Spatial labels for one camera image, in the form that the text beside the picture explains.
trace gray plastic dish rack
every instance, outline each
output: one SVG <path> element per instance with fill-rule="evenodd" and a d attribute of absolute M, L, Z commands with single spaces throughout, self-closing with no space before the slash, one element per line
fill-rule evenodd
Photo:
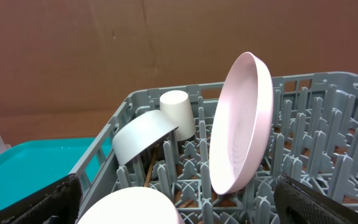
<path fill-rule="evenodd" d="M 197 133 L 191 141 L 179 142 L 179 158 L 172 154 L 171 141 L 158 145 L 149 187 L 171 198 L 185 223 L 280 223 L 273 201 L 280 174 L 358 212 L 358 75 L 328 72 L 272 80 L 270 140 L 258 171 L 243 190 L 216 195 L 209 179 L 209 136 L 218 100 L 203 99 L 201 92 L 222 88 L 223 82 L 140 90 L 125 99 L 70 172 L 80 176 L 84 192 L 80 217 L 107 194 L 144 185 L 150 150 L 120 167 L 114 149 L 105 157 L 101 145 L 136 116 L 158 109 L 159 97 L 170 90 L 189 94 Z M 285 88 L 288 84 L 292 90 Z M 89 180 L 85 170 L 94 158 L 100 168 Z"/>

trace plate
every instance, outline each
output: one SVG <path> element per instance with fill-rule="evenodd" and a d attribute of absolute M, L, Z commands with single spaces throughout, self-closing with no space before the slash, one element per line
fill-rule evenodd
<path fill-rule="evenodd" d="M 217 194 L 245 187 L 263 158 L 272 126 L 273 85 L 266 65 L 250 52 L 234 62 L 216 108 L 209 166 Z"/>
<path fill-rule="evenodd" d="M 97 223 L 184 224 L 169 198 L 147 187 L 128 187 L 105 196 L 78 222 Z"/>

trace black mesh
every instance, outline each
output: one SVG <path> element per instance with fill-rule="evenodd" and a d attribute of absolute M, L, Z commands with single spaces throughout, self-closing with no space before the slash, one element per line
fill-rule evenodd
<path fill-rule="evenodd" d="M 0 223 L 74 224 L 82 198 L 76 174 L 70 174 L 0 211 Z"/>
<path fill-rule="evenodd" d="M 358 223 L 358 213 L 288 176 L 279 177 L 274 202 L 281 224 Z"/>

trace white bowl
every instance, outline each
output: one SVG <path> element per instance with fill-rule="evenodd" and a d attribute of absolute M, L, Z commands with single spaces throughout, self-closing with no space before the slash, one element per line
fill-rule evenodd
<path fill-rule="evenodd" d="M 120 166 L 145 149 L 166 138 L 176 126 L 161 111 L 146 112 L 125 125 L 112 139 L 112 148 Z"/>

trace pink plate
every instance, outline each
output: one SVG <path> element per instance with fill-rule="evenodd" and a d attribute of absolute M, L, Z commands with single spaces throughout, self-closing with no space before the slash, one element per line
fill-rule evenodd
<path fill-rule="evenodd" d="M 266 65 L 240 55 L 223 85 L 209 149 L 211 183 L 217 194 L 238 191 L 254 176 L 272 125 L 273 85 Z"/>

